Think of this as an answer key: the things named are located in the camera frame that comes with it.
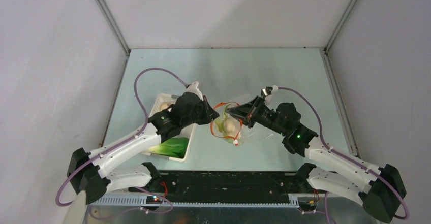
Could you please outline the white perforated plastic basket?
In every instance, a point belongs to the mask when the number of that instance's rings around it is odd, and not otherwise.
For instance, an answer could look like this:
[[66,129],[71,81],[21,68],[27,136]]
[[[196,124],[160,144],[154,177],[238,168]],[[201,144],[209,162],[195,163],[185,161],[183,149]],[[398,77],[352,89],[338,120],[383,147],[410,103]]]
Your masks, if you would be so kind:
[[[161,103],[170,102],[171,105],[173,105],[173,104],[175,104],[177,98],[178,98],[177,95],[171,95],[171,94],[161,93],[161,94],[157,95],[156,100],[154,102],[154,105],[152,107],[152,110],[151,110],[151,113],[149,116],[153,117],[155,114],[160,112],[159,106]],[[157,120],[153,120],[153,122],[156,123],[156,126],[162,127],[162,130],[161,130],[161,137],[163,140],[162,143],[167,141],[168,139],[171,139],[171,138],[180,138],[180,137],[189,138],[189,144],[188,144],[188,148],[186,150],[186,155],[184,158],[174,158],[174,157],[168,157],[168,156],[154,154],[154,153],[147,153],[146,152],[147,150],[143,151],[142,153],[145,155],[148,155],[148,156],[167,159],[170,161],[184,162],[187,159],[189,151],[190,151],[191,141],[192,141],[192,138],[193,138],[195,130],[196,130],[196,125],[190,124],[186,127],[180,128],[180,127],[172,124],[172,122],[170,122],[169,120],[166,120],[166,123],[162,124],[161,118],[159,118]]]

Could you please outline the small beige mushroom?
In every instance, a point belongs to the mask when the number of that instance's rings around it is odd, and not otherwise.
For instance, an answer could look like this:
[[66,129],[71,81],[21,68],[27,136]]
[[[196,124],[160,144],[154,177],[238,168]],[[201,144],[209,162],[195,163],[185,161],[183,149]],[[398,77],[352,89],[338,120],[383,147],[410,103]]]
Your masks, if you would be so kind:
[[170,105],[171,105],[170,102],[163,102],[163,103],[160,104],[159,110],[163,111],[163,110],[167,109]]

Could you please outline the green bok choy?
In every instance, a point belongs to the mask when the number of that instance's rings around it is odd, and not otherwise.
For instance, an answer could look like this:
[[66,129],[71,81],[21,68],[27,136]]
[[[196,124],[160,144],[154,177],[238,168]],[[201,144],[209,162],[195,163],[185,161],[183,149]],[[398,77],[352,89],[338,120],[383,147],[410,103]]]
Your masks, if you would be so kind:
[[171,138],[148,149],[147,153],[154,153],[174,158],[184,158],[188,148],[189,138]]

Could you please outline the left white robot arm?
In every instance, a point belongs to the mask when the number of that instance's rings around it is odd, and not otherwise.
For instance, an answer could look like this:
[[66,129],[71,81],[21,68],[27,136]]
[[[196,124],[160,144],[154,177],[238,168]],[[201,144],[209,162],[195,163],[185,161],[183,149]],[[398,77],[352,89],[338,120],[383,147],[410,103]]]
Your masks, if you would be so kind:
[[185,92],[175,103],[151,116],[141,129],[119,143],[104,148],[75,150],[71,155],[67,177],[75,193],[86,193],[86,204],[99,200],[104,194],[130,187],[156,191],[161,185],[160,174],[150,162],[131,170],[115,172],[130,158],[178,136],[190,125],[206,125],[219,117],[206,97]]

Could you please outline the clear zip top bag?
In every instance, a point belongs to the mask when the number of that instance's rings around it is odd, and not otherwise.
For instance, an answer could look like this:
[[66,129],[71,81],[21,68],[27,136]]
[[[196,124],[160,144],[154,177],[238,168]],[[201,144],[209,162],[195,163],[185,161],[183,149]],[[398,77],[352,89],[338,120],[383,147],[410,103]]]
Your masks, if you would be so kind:
[[234,119],[227,110],[244,104],[252,99],[250,94],[243,94],[227,102],[220,102],[213,107],[219,117],[210,124],[211,134],[234,146],[247,146],[262,142],[274,135],[272,131],[261,126],[254,125],[249,128],[243,120]]

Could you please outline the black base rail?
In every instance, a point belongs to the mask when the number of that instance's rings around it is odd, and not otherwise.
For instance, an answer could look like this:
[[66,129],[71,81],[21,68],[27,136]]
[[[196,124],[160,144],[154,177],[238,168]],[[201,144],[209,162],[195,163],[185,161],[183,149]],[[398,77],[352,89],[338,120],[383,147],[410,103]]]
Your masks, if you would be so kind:
[[178,204],[288,204],[290,197],[316,201],[315,191],[295,172],[162,170],[148,191]]

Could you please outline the white cauliflower with green leaves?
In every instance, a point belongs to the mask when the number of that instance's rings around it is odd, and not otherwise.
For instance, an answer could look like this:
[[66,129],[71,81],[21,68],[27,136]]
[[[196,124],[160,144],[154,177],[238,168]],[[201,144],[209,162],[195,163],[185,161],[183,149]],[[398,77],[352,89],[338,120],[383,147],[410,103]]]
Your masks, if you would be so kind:
[[234,119],[226,113],[230,107],[239,106],[237,102],[221,102],[214,109],[222,108],[222,113],[214,122],[210,124],[211,134],[217,138],[223,139],[228,143],[239,146],[241,137],[242,122]]

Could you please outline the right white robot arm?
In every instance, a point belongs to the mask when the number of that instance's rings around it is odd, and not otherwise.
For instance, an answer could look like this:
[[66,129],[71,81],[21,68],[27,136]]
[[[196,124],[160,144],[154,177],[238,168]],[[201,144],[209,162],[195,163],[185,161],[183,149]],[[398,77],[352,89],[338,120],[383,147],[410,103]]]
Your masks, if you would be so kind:
[[406,189],[397,168],[390,164],[379,167],[327,144],[321,135],[300,122],[301,115],[293,103],[281,103],[276,109],[269,109],[265,97],[255,97],[227,109],[227,114],[249,128],[258,123],[284,136],[282,143],[291,154],[332,169],[327,171],[316,164],[304,163],[295,175],[299,191],[308,193],[316,189],[344,197],[384,223],[398,218],[399,208],[404,209],[403,219],[409,218],[404,201]]

